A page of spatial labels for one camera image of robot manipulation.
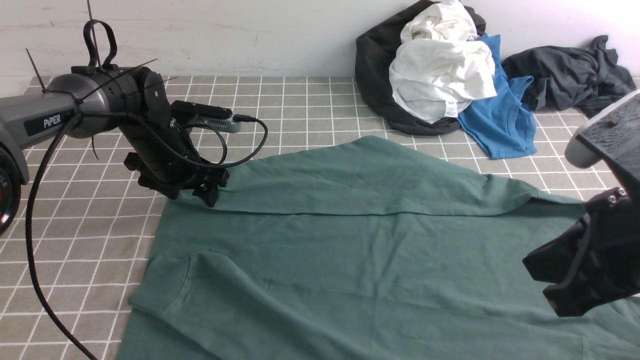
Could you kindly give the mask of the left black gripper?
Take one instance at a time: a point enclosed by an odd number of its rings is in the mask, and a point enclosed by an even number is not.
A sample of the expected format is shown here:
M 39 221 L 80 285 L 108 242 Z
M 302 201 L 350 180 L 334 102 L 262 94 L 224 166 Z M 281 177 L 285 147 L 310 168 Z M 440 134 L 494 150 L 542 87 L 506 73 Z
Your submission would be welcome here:
M 226 187 L 230 178 L 221 164 L 199 155 L 190 130 L 176 125 L 170 107 L 148 111 L 147 117 L 130 115 L 119 124 L 135 152 L 124 161 L 126 168 L 137 171 L 138 184 L 169 199 L 177 199 L 181 191 L 192 191 L 206 207 L 218 200 L 218 187 Z

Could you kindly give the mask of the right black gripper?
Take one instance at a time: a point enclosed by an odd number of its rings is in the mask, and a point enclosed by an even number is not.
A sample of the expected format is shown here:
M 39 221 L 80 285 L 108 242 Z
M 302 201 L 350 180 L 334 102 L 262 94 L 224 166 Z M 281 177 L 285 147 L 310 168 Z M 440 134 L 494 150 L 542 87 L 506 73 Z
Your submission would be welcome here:
M 639 202 L 621 187 L 586 202 L 585 214 L 522 262 L 547 283 L 544 297 L 558 317 L 636 296 L 640 291 Z

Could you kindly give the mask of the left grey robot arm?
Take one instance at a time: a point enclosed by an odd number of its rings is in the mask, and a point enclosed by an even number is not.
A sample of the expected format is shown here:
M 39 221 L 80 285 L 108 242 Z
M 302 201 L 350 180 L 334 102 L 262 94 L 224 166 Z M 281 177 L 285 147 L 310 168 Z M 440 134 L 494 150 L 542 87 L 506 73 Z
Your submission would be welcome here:
M 2 98 L 0 117 L 2 231 L 18 213 L 29 182 L 23 150 L 59 132 L 87 139 L 119 129 L 134 149 L 123 163 L 139 174 L 139 186 L 169 199 L 192 191 L 212 207 L 229 174 L 221 162 L 199 155 L 190 132 L 238 133 L 242 127 L 231 109 L 170 102 L 162 76 L 144 66 L 74 66 L 40 94 Z

